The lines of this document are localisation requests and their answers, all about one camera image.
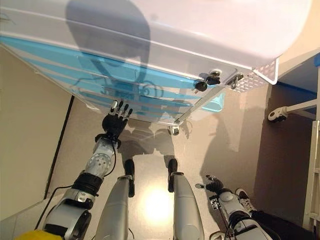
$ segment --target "person's leg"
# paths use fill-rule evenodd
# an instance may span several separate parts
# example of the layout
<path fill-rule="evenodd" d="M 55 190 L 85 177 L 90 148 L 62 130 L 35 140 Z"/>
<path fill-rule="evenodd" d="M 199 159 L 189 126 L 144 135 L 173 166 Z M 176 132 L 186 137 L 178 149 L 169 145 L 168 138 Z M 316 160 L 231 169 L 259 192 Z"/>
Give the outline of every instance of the person's leg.
<path fill-rule="evenodd" d="M 281 240 L 313 239 L 313 233 L 305 230 L 301 226 L 263 211 L 257 211 L 243 189 L 237 189 L 235 194 L 239 196 L 239 202 L 251 214 L 252 219 L 257 221 L 262 228 L 266 228 L 266 232 L 268 232 L 267 229 L 271 229 L 279 235 Z"/>

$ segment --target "silver robot leg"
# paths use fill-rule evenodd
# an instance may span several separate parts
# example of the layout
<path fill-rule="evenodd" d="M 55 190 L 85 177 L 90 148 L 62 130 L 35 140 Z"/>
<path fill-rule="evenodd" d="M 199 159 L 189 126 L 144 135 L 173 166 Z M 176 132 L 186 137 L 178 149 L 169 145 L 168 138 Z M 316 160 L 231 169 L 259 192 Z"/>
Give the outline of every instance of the silver robot leg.
<path fill-rule="evenodd" d="M 195 195 L 182 172 L 173 172 L 174 240 L 204 240 L 204 228 Z"/>
<path fill-rule="evenodd" d="M 128 197 L 131 175 L 118 178 L 102 211 L 97 227 L 96 240 L 127 240 Z"/>

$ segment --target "perforated metal cover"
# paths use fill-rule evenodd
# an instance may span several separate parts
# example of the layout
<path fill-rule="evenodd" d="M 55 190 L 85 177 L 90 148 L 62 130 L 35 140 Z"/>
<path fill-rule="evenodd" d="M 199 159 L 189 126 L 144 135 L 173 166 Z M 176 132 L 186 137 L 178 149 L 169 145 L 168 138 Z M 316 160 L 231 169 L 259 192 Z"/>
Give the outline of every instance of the perforated metal cover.
<path fill-rule="evenodd" d="M 233 91 L 245 93 L 267 83 L 272 85 L 276 84 L 278 80 L 278 68 L 278 58 L 270 64 L 255 68 L 252 72 L 248 73 L 238 81 L 237 87 L 233 89 Z"/>

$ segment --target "robot leg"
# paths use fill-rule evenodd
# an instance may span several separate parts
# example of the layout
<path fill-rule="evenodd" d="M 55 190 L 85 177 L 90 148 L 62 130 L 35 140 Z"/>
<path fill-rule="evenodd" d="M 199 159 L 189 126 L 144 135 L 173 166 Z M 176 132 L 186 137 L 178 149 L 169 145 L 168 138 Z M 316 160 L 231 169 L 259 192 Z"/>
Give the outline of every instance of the robot leg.
<path fill-rule="evenodd" d="M 184 174 L 177 172 L 177 166 L 177 160 L 171 159 L 168 170 L 169 192 L 174 192 L 173 239 L 204 240 L 204 228 L 195 195 Z"/>
<path fill-rule="evenodd" d="M 125 175 L 118 177 L 102 211 L 96 230 L 96 240 L 127 240 L 128 238 L 128 198 L 135 195 L 134 162 L 129 159 L 124 164 Z"/>

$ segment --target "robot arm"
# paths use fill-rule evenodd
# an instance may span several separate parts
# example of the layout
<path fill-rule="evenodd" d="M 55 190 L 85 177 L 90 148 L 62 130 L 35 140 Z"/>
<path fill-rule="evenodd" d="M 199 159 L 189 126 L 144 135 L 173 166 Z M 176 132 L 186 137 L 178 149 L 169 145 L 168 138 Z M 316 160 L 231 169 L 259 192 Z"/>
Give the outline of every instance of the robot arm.
<path fill-rule="evenodd" d="M 124 130 L 132 113 L 126 104 L 114 101 L 110 113 L 103 119 L 105 133 L 95 137 L 96 145 L 93 155 L 85 169 L 79 174 L 74 184 L 63 195 L 59 203 L 47 215 L 43 230 L 63 237 L 65 240 L 82 240 L 91 220 L 89 210 L 93 207 L 97 192 L 104 177 L 112 172 L 115 165 L 112 156 L 120 146 L 119 135 Z"/>
<path fill-rule="evenodd" d="M 210 184 L 197 184 L 197 188 L 204 188 L 217 195 L 210 198 L 214 209 L 221 208 L 228 222 L 228 230 L 231 230 L 237 240 L 273 240 L 268 233 L 253 220 L 238 200 L 238 196 L 225 188 L 223 183 L 214 176 L 207 175 Z"/>

